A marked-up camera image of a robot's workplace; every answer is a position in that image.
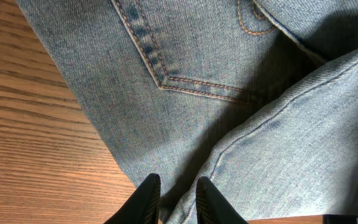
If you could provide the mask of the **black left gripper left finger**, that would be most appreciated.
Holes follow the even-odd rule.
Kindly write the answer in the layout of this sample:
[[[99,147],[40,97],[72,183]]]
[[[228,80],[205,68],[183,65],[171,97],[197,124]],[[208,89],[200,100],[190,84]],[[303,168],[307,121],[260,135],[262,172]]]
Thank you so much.
[[[104,224],[157,224],[160,176],[149,174],[124,205]]]

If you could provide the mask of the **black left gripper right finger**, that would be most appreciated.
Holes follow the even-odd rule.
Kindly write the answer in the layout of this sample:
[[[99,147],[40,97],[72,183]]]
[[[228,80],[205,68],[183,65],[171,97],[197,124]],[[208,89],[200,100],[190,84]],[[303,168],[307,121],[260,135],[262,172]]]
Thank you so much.
[[[197,181],[196,211],[198,224],[248,224],[205,176]]]

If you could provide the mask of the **light blue denim jeans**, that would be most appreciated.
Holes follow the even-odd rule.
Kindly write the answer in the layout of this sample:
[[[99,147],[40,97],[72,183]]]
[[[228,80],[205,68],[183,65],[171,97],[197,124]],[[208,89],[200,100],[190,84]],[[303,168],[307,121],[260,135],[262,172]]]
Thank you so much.
[[[202,176],[246,220],[358,223],[358,1],[18,5],[164,223],[196,223]]]

